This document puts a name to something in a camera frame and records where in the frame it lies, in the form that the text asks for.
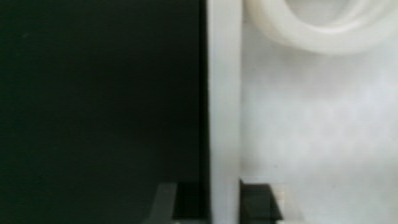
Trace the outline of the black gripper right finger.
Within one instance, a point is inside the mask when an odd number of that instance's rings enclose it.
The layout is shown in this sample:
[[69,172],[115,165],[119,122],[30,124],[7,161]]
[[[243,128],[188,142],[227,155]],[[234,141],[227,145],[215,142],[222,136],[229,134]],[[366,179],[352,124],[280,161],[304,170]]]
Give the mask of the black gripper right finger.
[[280,220],[270,185],[240,182],[240,224],[277,224]]

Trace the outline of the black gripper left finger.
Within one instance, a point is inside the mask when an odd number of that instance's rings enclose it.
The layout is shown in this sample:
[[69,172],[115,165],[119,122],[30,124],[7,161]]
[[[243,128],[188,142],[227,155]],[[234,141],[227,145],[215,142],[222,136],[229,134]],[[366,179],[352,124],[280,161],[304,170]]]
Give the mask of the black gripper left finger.
[[209,224],[206,194],[197,182],[161,183],[147,224]]

